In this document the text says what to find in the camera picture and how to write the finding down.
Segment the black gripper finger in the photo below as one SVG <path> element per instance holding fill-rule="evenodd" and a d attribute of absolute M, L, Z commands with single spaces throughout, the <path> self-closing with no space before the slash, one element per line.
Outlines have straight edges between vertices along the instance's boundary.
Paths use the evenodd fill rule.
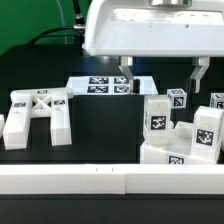
<path fill-rule="evenodd" d="M 135 79 L 130 67 L 133 65 L 133 58 L 131 56 L 121 56 L 119 69 L 121 73 L 127 78 L 129 83 L 129 92 L 138 94 L 140 87 L 140 80 Z"/>
<path fill-rule="evenodd" d="M 209 68 L 210 58 L 209 57 L 194 57 L 193 65 L 195 66 L 195 68 L 189 78 L 190 92 L 198 93 L 200 91 L 200 81 Z"/>

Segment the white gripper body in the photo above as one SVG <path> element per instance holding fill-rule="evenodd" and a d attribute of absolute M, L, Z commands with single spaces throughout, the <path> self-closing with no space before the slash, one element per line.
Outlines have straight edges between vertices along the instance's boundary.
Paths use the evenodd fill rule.
<path fill-rule="evenodd" d="M 224 0 L 192 0 L 187 7 L 93 0 L 84 49 L 92 56 L 224 56 Z"/>

